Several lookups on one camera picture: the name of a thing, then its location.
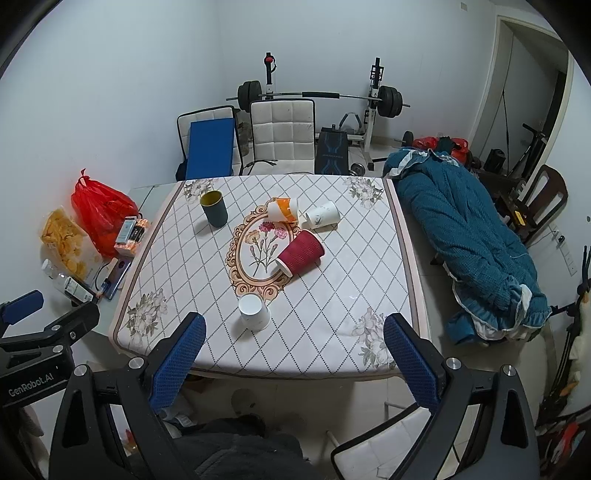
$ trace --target tiled floor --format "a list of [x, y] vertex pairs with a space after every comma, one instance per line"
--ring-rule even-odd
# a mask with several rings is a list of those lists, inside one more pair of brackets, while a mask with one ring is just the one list
[[[372, 148], [372, 158], [386, 157], [393, 150], [379, 145]], [[365, 165], [358, 148], [350, 148], [349, 157], [350, 163]], [[380, 177], [382, 166], [383, 163], [376, 164], [376, 170], [368, 171], [366, 175]], [[433, 249], [412, 215], [405, 217], [417, 257], [433, 343], [443, 356], [455, 356], [471, 368], [498, 370], [507, 363], [516, 366], [532, 416], [536, 418], [546, 377], [546, 353], [542, 337], [537, 336], [529, 343], [506, 343], [488, 348], [453, 346], [444, 333], [444, 321], [458, 308], [451, 291], [451, 282], [441, 267], [429, 264]], [[203, 422], [232, 416], [230, 396], [237, 388], [255, 391], [268, 424], [273, 424], [289, 412], [296, 412], [305, 419], [307, 427], [299, 438], [304, 455], [327, 479], [337, 477], [330, 464], [333, 445], [326, 436], [326, 430], [331, 430], [339, 442], [345, 442], [385, 420], [384, 401], [405, 406], [414, 401], [405, 382], [395, 377], [368, 382], [215, 380], [204, 393], [185, 391], [185, 395], [195, 407], [198, 421]], [[389, 414], [392, 416], [398, 412], [396, 408], [390, 408]], [[469, 438], [476, 412], [477, 407], [469, 407], [456, 437], [460, 455]], [[446, 473], [449, 475], [456, 466], [457, 462], [450, 452], [444, 467]]]

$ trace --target cup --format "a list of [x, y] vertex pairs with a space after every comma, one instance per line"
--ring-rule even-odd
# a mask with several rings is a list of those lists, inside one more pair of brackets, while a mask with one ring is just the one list
[[279, 269], [291, 278], [323, 255], [324, 246], [320, 239], [309, 230], [302, 230], [279, 254], [275, 262]]
[[228, 211], [223, 202], [222, 192], [219, 190], [206, 192], [201, 195], [200, 203], [211, 226], [220, 228], [228, 222]]
[[340, 222], [339, 209], [334, 202], [328, 202], [324, 205], [306, 212], [306, 220], [310, 228], [316, 229], [321, 226], [331, 225]]
[[297, 199], [277, 199], [267, 205], [271, 222], [297, 222]]
[[238, 300], [242, 323], [253, 332], [263, 330], [271, 321], [271, 314], [265, 300], [259, 294], [247, 293]]

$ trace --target weight plate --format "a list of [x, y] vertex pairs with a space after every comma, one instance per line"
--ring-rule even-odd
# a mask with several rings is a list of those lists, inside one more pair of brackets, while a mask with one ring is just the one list
[[389, 116], [394, 101], [390, 87], [382, 85], [378, 90], [378, 98], [381, 100], [378, 102], [378, 115]]
[[250, 82], [248, 88], [248, 110], [247, 112], [251, 111], [251, 103], [256, 102], [257, 100], [261, 99], [262, 87], [261, 82], [258, 80], [253, 80]]
[[394, 118], [402, 112], [402, 94], [394, 87], [392, 87], [392, 97], [394, 98], [394, 103], [390, 112], [390, 118]]
[[248, 102], [248, 84], [250, 82], [244, 82], [242, 85], [238, 87], [238, 106], [240, 110], [244, 110], [245, 112], [251, 111], [251, 104]]

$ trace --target wooden chair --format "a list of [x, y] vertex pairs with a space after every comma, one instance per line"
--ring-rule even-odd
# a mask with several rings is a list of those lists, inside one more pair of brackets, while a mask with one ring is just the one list
[[[547, 176], [546, 184], [532, 199], [532, 195], [536, 191], [543, 175]], [[561, 199], [556, 205], [543, 218], [536, 220], [536, 217], [544, 212], [559, 195]], [[568, 198], [569, 192], [566, 189], [566, 183], [562, 175], [552, 167], [542, 165], [523, 200], [513, 200], [505, 195], [501, 195], [500, 200], [502, 200], [504, 206], [510, 212], [508, 225], [513, 224], [515, 233], [526, 244], [538, 231], [548, 224], [558, 210], [566, 204]]]

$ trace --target electrical outlet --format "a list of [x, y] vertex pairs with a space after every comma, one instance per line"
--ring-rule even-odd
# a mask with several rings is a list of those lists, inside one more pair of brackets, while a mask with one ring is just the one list
[[570, 276], [573, 277], [577, 273], [577, 265], [574, 263], [573, 256], [570, 254], [569, 246], [566, 243], [566, 240], [560, 244], [558, 247], [562, 252], [562, 256], [564, 257], [564, 262], [566, 263], [566, 267], [569, 269]]

